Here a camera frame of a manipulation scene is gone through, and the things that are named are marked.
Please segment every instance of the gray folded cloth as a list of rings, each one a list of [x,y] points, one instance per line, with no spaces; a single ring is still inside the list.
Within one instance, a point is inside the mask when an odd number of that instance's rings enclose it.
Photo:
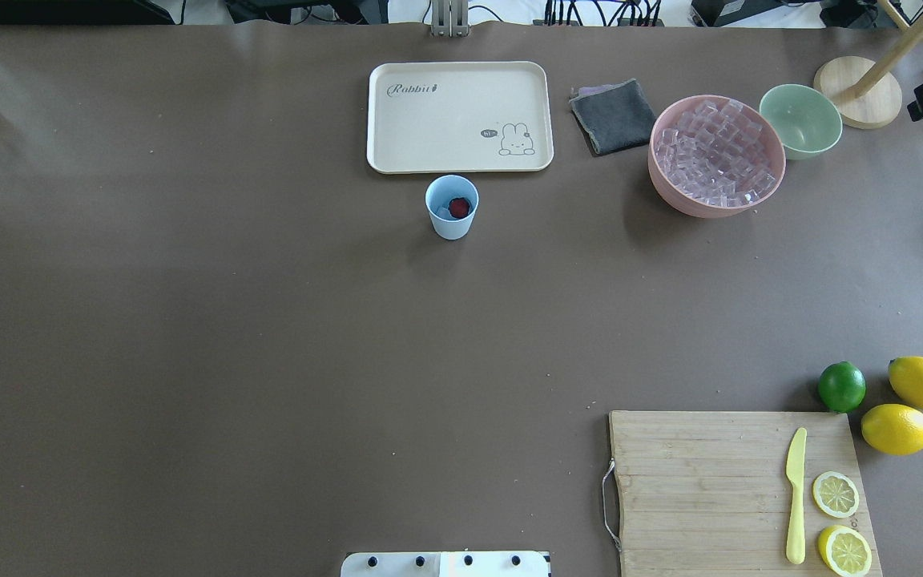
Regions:
[[[568,101],[597,154],[608,154],[651,141],[657,116],[635,78],[622,84],[579,88]]]

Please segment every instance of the knife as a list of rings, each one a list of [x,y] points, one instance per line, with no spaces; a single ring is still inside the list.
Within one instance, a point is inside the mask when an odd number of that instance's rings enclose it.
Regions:
[[[788,532],[785,535],[785,558],[800,565],[806,552],[803,542],[803,456],[807,449],[807,430],[803,427],[792,435],[785,457],[785,478],[792,485],[792,508],[788,512]]]

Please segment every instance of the lemon slice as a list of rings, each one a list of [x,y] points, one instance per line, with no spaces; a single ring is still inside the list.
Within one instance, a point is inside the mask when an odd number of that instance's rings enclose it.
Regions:
[[[861,506],[861,494],[848,476],[828,471],[814,479],[814,502],[825,514],[848,518]]]
[[[864,536],[842,525],[832,525],[817,536],[824,565],[840,577],[861,577],[871,571],[871,547]]]

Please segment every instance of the knife handle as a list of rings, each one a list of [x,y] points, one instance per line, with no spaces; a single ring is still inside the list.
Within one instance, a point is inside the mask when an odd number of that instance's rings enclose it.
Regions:
[[[792,508],[788,512],[788,532],[785,536],[785,558],[792,565],[800,565],[806,555],[803,542],[803,491],[792,485]]]

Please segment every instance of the green bowl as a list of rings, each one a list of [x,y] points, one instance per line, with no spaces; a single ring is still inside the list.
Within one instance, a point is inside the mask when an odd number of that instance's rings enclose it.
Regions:
[[[802,84],[781,84],[761,99],[758,112],[772,124],[785,149],[785,158],[803,160],[834,147],[843,134],[836,105]]]

